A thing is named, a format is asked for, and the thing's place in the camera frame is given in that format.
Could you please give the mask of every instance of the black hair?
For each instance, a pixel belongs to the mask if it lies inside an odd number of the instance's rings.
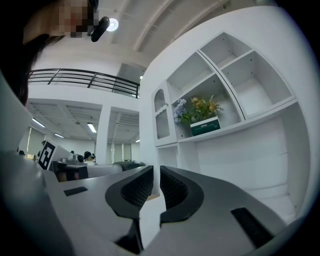
[[[91,157],[91,153],[90,153],[89,151],[84,152],[83,158],[86,160],[86,159],[88,159],[89,157]]]
[[[0,61],[0,69],[7,83],[11,86],[14,94],[19,98],[23,105],[26,105],[28,100],[28,79],[36,60],[39,58],[46,46],[55,44],[65,37],[64,35],[50,36],[48,34],[42,34],[23,45],[23,28],[36,12],[57,1],[59,0],[24,1],[21,4],[22,6],[19,7],[20,13],[17,15],[18,19],[13,20],[12,17],[1,17],[3,19],[1,20],[1,23],[6,22],[11,25],[9,28],[11,34],[6,38],[8,46],[17,46],[20,49],[17,52],[17,59],[6,59]],[[88,3],[94,8],[94,10],[96,10],[98,8],[99,0],[88,0]],[[12,6],[9,4],[9,2],[7,5],[8,6],[3,6],[3,3],[1,3],[1,9],[4,10],[4,12],[9,12],[9,15],[12,15],[10,12]]]

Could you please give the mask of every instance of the green box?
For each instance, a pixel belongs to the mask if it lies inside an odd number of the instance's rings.
[[[190,127],[192,135],[197,136],[220,129],[220,123],[218,117],[213,117],[201,122],[193,123]]]

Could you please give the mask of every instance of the yellow flower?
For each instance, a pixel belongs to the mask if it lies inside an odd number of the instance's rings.
[[[199,99],[196,98],[196,97],[194,97],[194,98],[191,99],[191,103],[196,103],[196,102],[198,102],[198,101],[199,101]]]
[[[203,105],[204,105],[204,101],[200,100],[195,104],[195,107],[198,109],[198,108],[201,108]]]
[[[210,112],[213,112],[216,110],[216,106],[212,101],[209,102],[209,110]]]

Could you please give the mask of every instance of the balcony railing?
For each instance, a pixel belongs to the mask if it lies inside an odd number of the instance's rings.
[[[29,84],[71,85],[139,98],[140,84],[117,76],[82,69],[46,68],[32,70]]]

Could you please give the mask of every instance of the ceiling light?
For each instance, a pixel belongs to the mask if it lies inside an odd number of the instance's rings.
[[[110,18],[110,25],[106,29],[106,31],[109,31],[109,32],[116,31],[118,27],[119,27],[119,22],[115,18]]]
[[[95,134],[97,133],[97,131],[96,131],[96,129],[95,129],[95,127],[94,127],[94,125],[93,125],[92,123],[88,122],[87,125],[89,126],[90,130],[91,130],[93,133],[95,133]]]
[[[32,118],[32,120],[36,122],[38,125],[40,125],[41,127],[45,128],[45,126],[42,123],[39,123],[36,119]]]
[[[58,136],[58,137],[60,137],[60,138],[64,138],[63,136],[59,135],[58,133],[55,133],[54,135],[55,135],[55,136]]]

